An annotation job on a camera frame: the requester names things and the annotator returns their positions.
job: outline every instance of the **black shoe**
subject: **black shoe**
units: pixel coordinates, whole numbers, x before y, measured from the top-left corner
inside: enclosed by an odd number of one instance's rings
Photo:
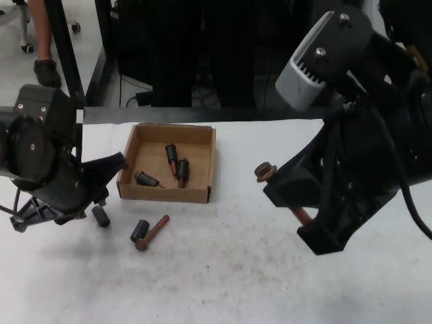
[[[53,88],[61,87],[61,77],[57,72],[57,64],[52,59],[37,60],[34,62],[34,73],[38,77],[38,82],[43,86]]]

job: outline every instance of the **chair leg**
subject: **chair leg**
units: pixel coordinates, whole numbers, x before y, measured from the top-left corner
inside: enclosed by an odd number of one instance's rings
[[[26,53],[33,53],[34,47],[31,44],[28,44],[27,41],[27,20],[28,20],[28,9],[27,5],[19,5],[20,10],[20,23],[21,23],[21,48]]]

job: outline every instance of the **person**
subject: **person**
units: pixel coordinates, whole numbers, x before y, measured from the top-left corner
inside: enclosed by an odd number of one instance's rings
[[[190,107],[202,12],[213,82],[225,107],[255,107],[254,0],[146,0],[153,106]]]
[[[60,88],[61,77],[51,54],[51,26],[45,2],[44,0],[28,0],[28,8],[32,14],[38,39],[38,59],[34,62],[34,73],[41,85]]]

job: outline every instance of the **white table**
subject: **white table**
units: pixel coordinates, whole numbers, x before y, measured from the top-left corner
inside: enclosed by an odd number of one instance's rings
[[[90,211],[25,234],[1,218],[1,322],[430,323],[432,242],[400,194],[344,252],[315,256],[296,235],[295,217],[256,183],[258,164],[283,165],[320,121],[211,125],[217,167],[208,205],[120,200],[111,182],[107,229]],[[85,126],[84,160],[123,151],[131,126]],[[0,181],[10,206],[14,186]],[[412,190],[428,223],[431,189]],[[138,252],[129,240],[138,220],[153,226],[164,214],[171,221]]]

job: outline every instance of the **open cardboard tray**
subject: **open cardboard tray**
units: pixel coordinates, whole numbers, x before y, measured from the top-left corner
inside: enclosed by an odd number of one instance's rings
[[[165,146],[177,146],[178,158],[189,160],[189,180],[178,189]],[[138,124],[132,128],[125,158],[129,168],[120,171],[117,188],[122,199],[207,203],[213,183],[216,130],[207,126]],[[143,171],[165,189],[140,186],[134,175]]]

